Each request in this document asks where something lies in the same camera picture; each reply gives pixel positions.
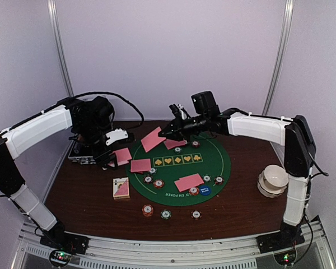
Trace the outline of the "dealt card seat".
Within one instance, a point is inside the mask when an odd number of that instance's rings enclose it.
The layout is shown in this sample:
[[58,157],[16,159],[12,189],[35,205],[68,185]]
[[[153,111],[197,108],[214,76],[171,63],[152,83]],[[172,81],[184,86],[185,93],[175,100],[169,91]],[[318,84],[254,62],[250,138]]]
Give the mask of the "dealt card seat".
[[179,182],[183,185],[190,185],[193,187],[204,183],[202,177],[198,173],[182,177],[179,179]]
[[174,140],[166,139],[164,141],[164,145],[168,150],[171,150],[171,149],[176,148],[176,147],[185,146],[186,144],[187,144],[186,140],[174,141]]

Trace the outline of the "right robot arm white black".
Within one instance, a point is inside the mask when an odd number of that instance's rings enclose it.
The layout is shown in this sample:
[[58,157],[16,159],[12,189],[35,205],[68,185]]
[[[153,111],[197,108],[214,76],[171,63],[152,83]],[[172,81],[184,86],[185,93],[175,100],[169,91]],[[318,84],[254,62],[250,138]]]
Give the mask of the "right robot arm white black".
[[257,243],[261,253],[292,248],[302,242],[300,226],[306,218],[310,199],[311,181],[314,177],[316,144],[307,120],[302,115],[277,118],[253,115],[238,108],[221,112],[218,106],[198,108],[197,116],[182,118],[182,109],[171,105],[174,119],[159,132],[170,140],[189,141],[192,135],[212,131],[226,136],[245,136],[274,142],[285,147],[284,169],[288,175],[287,204],[280,230],[261,235]]

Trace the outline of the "dealt card top seat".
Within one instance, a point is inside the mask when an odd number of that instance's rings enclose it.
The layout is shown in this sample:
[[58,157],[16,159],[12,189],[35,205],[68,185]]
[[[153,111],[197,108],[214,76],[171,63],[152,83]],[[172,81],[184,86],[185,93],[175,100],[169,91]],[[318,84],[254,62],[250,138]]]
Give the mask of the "dealt card top seat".
[[164,141],[164,145],[168,150],[171,150],[171,149],[176,148],[176,147],[185,146],[186,144],[187,144],[186,140],[174,141],[174,140],[166,139]]

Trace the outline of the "orange poker chip stack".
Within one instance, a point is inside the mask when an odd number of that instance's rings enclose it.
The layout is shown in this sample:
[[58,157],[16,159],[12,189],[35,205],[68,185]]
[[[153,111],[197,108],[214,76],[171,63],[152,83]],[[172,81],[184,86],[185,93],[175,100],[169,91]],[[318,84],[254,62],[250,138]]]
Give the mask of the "orange poker chip stack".
[[144,206],[142,207],[142,213],[143,213],[143,216],[145,216],[145,217],[150,217],[150,216],[152,216],[153,213],[154,213],[153,206],[152,206],[152,205],[149,205],[149,204],[144,205]]

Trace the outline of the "pink-backed playing card deck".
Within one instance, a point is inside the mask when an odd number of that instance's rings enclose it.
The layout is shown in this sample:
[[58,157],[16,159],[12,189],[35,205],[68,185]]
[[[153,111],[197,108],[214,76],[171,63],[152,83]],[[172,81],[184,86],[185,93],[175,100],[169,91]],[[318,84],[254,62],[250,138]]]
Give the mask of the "pink-backed playing card deck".
[[119,149],[119,150],[115,150],[112,152],[112,154],[110,155],[110,157],[116,157],[116,162],[117,164],[115,165],[114,160],[112,160],[108,165],[110,167],[117,167],[117,166],[122,166],[125,165],[127,163],[129,163],[129,161],[132,159],[132,156],[130,154],[129,148],[123,148],[123,149]]

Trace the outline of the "brown poker chip stack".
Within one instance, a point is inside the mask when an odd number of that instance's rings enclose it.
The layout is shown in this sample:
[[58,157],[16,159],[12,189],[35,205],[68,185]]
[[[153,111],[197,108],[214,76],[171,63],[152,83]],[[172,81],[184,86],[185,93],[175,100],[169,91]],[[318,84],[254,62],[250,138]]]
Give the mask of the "brown poker chip stack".
[[191,212],[191,217],[195,220],[198,220],[202,217],[202,213],[199,210],[194,210]]

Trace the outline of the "green chip top seat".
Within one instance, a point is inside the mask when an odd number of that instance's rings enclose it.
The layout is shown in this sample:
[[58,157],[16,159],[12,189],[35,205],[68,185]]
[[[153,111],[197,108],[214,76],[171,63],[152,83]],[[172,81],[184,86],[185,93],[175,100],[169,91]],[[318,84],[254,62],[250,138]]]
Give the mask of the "green chip top seat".
[[181,154],[182,151],[183,151],[183,149],[181,147],[174,148],[174,153],[176,153],[176,154]]

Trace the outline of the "green poker chip stack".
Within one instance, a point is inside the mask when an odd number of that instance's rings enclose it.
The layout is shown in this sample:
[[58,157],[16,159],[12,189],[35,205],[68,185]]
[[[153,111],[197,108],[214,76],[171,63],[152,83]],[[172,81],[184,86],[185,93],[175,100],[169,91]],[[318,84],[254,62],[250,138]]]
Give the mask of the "green poker chip stack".
[[165,209],[160,212],[160,216],[162,219],[168,220],[172,217],[172,213],[170,210]]

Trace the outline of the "dealt pink-backed card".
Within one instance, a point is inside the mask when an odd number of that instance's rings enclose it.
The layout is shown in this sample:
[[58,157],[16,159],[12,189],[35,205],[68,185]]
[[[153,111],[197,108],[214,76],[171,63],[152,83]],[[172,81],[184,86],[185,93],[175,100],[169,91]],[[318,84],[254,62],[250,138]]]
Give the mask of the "dealt pink-backed card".
[[132,160],[130,162],[130,172],[131,173],[146,172],[146,171],[150,171],[151,168],[152,168],[152,165],[151,165],[150,159]]

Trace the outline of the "blue small blind button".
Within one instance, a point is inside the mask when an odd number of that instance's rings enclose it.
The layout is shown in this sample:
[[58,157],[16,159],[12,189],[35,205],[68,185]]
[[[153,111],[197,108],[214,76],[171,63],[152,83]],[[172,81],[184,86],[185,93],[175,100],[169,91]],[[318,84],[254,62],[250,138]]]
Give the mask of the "blue small blind button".
[[207,185],[201,185],[199,187],[199,194],[202,196],[209,196],[211,194],[211,188]]

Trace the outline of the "red five chip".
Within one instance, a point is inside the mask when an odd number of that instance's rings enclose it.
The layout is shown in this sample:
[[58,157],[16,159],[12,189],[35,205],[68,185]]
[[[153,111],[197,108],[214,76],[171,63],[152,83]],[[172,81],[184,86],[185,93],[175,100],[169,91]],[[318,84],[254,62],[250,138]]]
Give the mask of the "red five chip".
[[191,196],[197,196],[197,195],[199,195],[199,188],[197,188],[197,187],[191,187],[189,189],[189,194]]
[[163,188],[165,185],[164,181],[161,179],[157,179],[153,182],[153,186],[157,189]]

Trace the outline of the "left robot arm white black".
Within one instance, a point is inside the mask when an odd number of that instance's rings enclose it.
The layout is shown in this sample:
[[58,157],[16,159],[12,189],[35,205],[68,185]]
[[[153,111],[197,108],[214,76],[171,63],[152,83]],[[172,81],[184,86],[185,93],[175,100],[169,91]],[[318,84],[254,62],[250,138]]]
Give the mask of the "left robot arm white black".
[[91,149],[98,166],[107,168],[109,163],[117,164],[112,145],[129,135],[113,127],[113,114],[112,104],[102,96],[89,101],[68,97],[0,131],[0,191],[42,232],[41,244],[70,254],[84,254],[88,238],[65,232],[64,224],[27,186],[15,160],[33,145],[70,129],[74,140]]

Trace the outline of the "dealt card bottom seat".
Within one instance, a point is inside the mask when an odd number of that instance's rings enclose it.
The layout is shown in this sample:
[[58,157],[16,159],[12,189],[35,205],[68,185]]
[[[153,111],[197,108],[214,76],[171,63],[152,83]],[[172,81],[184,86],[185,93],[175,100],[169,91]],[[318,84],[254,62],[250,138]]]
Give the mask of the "dealt card bottom seat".
[[204,183],[202,177],[198,173],[182,177],[179,179],[179,182],[183,185],[190,185],[193,187]]

